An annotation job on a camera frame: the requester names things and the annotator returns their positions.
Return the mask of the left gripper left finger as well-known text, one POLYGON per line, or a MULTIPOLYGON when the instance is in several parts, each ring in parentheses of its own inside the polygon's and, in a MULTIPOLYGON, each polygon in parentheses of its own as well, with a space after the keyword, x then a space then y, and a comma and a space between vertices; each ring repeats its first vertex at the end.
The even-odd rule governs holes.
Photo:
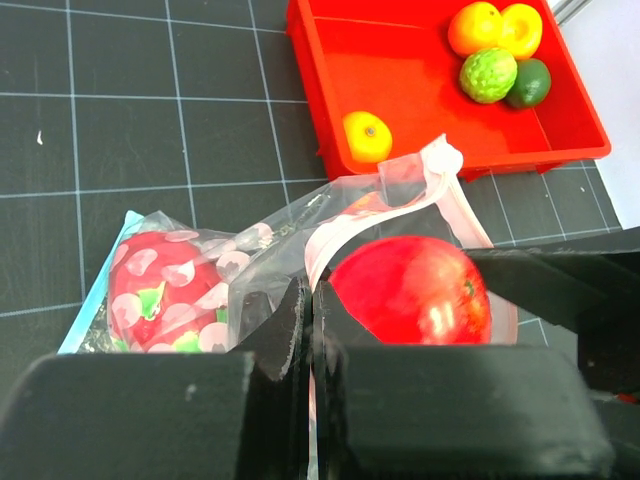
POLYGON ((56 355, 1 416, 5 479, 302 479, 306 284, 226 353, 56 355))

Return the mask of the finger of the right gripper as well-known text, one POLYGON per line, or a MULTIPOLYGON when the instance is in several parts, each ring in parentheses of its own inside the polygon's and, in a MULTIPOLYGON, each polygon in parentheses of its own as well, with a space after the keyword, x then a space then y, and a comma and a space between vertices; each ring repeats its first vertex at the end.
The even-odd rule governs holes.
POLYGON ((590 388, 638 396, 638 228, 467 254, 491 292, 577 334, 578 368, 590 388))

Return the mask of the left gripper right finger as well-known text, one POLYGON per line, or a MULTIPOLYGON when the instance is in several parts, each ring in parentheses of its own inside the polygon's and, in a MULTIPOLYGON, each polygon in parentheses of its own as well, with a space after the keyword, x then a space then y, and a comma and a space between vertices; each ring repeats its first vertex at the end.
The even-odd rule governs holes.
POLYGON ((615 450, 576 367, 546 347, 385 345, 314 294, 322 479, 608 479, 615 450))

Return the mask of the red apple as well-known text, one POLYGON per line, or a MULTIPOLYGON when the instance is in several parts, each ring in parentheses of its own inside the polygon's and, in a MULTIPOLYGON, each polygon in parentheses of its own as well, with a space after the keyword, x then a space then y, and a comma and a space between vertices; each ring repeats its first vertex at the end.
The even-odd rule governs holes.
POLYGON ((368 243, 329 276, 346 311, 386 344, 477 345, 491 340, 487 289, 471 259, 437 238, 368 243))

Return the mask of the pink dragon fruit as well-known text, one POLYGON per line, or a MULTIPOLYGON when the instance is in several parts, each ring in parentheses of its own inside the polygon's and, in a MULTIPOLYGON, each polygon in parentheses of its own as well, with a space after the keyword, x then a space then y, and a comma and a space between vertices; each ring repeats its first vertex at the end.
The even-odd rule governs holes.
POLYGON ((116 247, 107 289, 111 340, 123 352, 225 352, 228 284, 190 229, 146 231, 116 247))

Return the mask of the pink-dotted zip bag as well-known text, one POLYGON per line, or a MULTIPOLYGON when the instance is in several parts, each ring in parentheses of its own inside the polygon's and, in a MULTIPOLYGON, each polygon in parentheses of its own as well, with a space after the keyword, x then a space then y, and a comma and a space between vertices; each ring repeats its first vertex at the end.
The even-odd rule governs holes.
MULTIPOLYGON (((339 251, 356 241, 426 235, 465 248, 490 247, 458 181, 462 165, 462 154, 441 136, 370 174, 321 186, 239 233, 189 228, 162 212, 143 215, 136 233, 204 233, 203 256, 228 284, 230 350, 281 304, 292 279, 316 286, 339 251)), ((107 302, 108 296, 78 353, 123 352, 110 337, 107 302)))

